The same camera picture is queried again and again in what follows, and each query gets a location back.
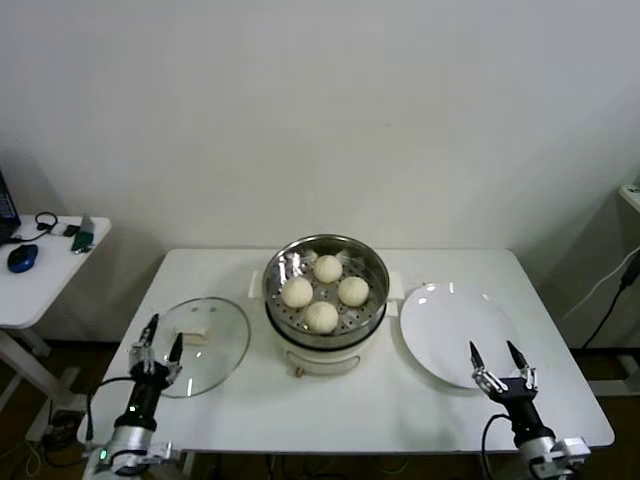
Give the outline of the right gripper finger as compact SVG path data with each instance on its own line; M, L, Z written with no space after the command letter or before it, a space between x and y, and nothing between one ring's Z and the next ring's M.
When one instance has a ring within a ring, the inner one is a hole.
M469 342L470 360L473 367L472 379L486 395L497 395L505 392L505 384L485 365L473 341Z
M507 341L507 346L513 362L519 371L519 376L507 378L506 384L509 388L517 387L527 392L537 393L539 385L536 369L529 365L524 354L511 341Z

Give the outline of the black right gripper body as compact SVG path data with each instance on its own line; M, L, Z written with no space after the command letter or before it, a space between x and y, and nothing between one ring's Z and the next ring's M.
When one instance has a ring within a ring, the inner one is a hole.
M534 405L537 391L526 387L523 378L504 378L501 380L507 386L502 393L497 394L497 402L504 406L514 434L514 444L543 437L552 437L553 431L544 425Z

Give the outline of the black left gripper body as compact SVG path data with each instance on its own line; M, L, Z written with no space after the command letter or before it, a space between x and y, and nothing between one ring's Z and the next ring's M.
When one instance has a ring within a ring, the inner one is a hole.
M152 373L146 373L142 363L132 368L134 387L124 413L125 425L157 424L155 411L162 391L170 386L167 380L169 374L169 368L158 362L154 363Z

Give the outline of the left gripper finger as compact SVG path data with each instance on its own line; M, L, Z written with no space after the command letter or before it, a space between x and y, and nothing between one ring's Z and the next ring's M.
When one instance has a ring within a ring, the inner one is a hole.
M155 370L155 354L152 347L159 322L159 314L154 314L141 332L129 353L130 372L141 371L153 373Z
M183 334L178 333L166 360L166 382L174 383L182 371Z

